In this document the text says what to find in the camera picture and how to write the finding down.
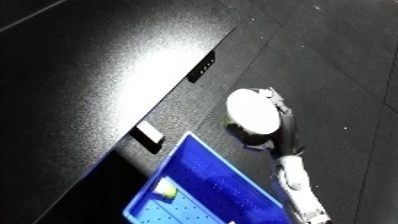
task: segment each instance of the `blue plastic bin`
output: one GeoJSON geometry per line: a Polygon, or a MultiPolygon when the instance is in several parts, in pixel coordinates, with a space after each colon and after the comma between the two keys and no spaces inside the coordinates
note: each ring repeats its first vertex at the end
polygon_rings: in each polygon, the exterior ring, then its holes
{"type": "Polygon", "coordinates": [[[280,203],[190,132],[123,215],[135,224],[289,223],[280,203]],[[152,193],[160,178],[177,187],[175,198],[152,193]]]}

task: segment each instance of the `black table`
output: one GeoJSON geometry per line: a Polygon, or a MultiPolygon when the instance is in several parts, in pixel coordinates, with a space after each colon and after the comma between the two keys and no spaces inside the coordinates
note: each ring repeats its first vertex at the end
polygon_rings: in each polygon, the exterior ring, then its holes
{"type": "Polygon", "coordinates": [[[34,222],[234,27],[212,0],[69,0],[0,33],[0,223],[34,222]]]}

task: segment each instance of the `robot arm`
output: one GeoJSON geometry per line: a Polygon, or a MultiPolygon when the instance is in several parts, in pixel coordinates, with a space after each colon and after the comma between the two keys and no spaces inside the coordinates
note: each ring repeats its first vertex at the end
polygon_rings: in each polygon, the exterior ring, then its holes
{"type": "MultiPolygon", "coordinates": [[[[241,118],[241,115],[237,116],[234,111],[231,111],[234,107],[228,104],[237,101],[227,101],[228,115],[230,116],[227,129],[247,146],[257,149],[266,148],[270,151],[275,161],[272,174],[274,190],[278,193],[292,223],[331,224],[325,209],[311,190],[308,174],[304,169],[303,160],[299,156],[301,150],[298,147],[296,122],[292,110],[284,104],[283,98],[273,88],[251,89],[250,91],[253,91],[252,94],[258,94],[253,95],[254,97],[262,97],[264,102],[272,103],[276,108],[277,117],[279,117],[279,127],[272,132],[270,130],[256,132],[255,130],[261,129],[253,128],[251,124],[241,118]],[[270,141],[273,143],[272,148],[269,147],[270,141]]],[[[249,110],[259,110],[259,108],[250,108],[249,110]]]]}

